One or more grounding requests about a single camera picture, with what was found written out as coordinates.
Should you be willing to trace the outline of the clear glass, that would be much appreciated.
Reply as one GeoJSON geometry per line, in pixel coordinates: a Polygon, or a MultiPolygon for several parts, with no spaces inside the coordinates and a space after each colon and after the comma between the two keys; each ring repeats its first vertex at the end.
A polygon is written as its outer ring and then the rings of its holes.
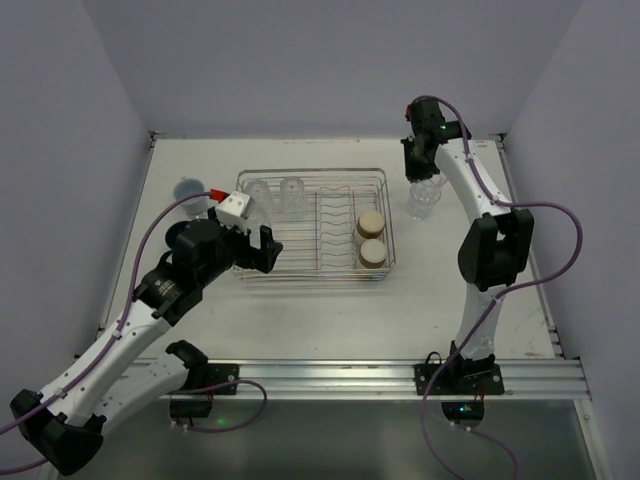
{"type": "Polygon", "coordinates": [[[245,184],[243,191],[250,195],[265,211],[273,212],[276,210],[275,199],[266,181],[262,179],[250,180],[245,184]]]}
{"type": "Polygon", "coordinates": [[[271,227],[271,221],[268,213],[259,205],[253,207],[247,221],[251,221],[253,219],[261,220],[263,222],[262,226],[271,227]]]}
{"type": "Polygon", "coordinates": [[[443,175],[412,183],[407,202],[410,217],[416,220],[426,219],[440,201],[446,183],[447,179],[443,175]]]}
{"type": "Polygon", "coordinates": [[[304,181],[300,177],[284,177],[280,182],[280,207],[291,220],[302,220],[309,209],[304,181]]]}

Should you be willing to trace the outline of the light blue footed cup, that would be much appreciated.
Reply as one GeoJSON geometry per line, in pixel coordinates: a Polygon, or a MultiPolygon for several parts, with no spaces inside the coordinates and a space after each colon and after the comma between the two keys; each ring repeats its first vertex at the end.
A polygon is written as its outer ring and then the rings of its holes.
{"type": "Polygon", "coordinates": [[[173,188],[173,196],[180,204],[184,212],[191,218],[195,218],[206,212],[208,198],[203,196],[205,186],[203,182],[195,178],[183,177],[173,188]]]}

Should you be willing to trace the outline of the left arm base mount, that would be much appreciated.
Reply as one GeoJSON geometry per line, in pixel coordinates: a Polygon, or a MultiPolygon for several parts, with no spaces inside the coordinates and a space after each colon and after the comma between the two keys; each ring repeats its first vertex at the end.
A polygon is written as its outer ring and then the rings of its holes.
{"type": "MultiPolygon", "coordinates": [[[[185,340],[171,343],[166,353],[176,356],[186,367],[188,375],[181,390],[211,387],[239,378],[240,367],[235,363],[210,363],[208,357],[185,340]]],[[[237,387],[227,386],[216,391],[201,393],[196,400],[171,400],[169,414],[175,421],[186,421],[190,426],[195,419],[209,416],[215,395],[235,395],[237,387]]]]}

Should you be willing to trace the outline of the dark blue ceramic cup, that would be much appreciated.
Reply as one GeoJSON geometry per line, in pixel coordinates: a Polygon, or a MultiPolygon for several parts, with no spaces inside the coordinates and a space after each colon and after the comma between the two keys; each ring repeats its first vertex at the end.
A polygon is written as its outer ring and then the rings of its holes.
{"type": "Polygon", "coordinates": [[[171,225],[165,232],[164,242],[169,249],[173,249],[176,243],[177,237],[188,226],[189,221],[179,221],[171,225]]]}

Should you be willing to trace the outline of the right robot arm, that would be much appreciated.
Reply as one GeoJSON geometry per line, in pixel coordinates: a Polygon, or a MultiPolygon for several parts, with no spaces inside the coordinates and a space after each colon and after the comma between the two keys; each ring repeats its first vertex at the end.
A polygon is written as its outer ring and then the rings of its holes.
{"type": "Polygon", "coordinates": [[[420,96],[405,118],[412,134],[403,139],[405,175],[413,183],[444,176],[469,220],[457,254],[466,283],[463,317],[447,358],[415,365],[420,395],[501,395],[495,362],[495,334],[501,311],[499,292],[515,284],[528,263],[534,218],[512,206],[481,164],[461,118],[445,119],[444,101],[420,96]]]}

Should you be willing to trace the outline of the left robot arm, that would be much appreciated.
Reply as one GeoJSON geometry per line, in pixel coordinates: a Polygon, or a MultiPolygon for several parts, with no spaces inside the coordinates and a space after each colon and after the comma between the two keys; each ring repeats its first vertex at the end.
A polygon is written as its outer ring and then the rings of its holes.
{"type": "Polygon", "coordinates": [[[10,402],[13,427],[59,474],[81,470],[101,448],[107,430],[151,400],[200,378],[205,355],[186,341],[137,377],[123,373],[152,343],[203,299],[234,266],[269,273],[283,250],[270,227],[227,226],[216,217],[188,222],[133,289],[120,317],[63,374],[39,390],[21,390],[10,402]]]}

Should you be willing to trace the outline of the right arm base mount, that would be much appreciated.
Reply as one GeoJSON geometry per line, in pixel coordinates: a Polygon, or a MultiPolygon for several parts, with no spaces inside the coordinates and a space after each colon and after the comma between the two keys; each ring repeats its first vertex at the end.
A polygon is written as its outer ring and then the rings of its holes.
{"type": "Polygon", "coordinates": [[[430,393],[458,398],[440,402],[441,411],[449,422],[470,429],[478,427],[485,416],[486,398],[505,394],[495,355],[490,354],[482,360],[465,360],[458,355],[434,381],[430,393]]]}

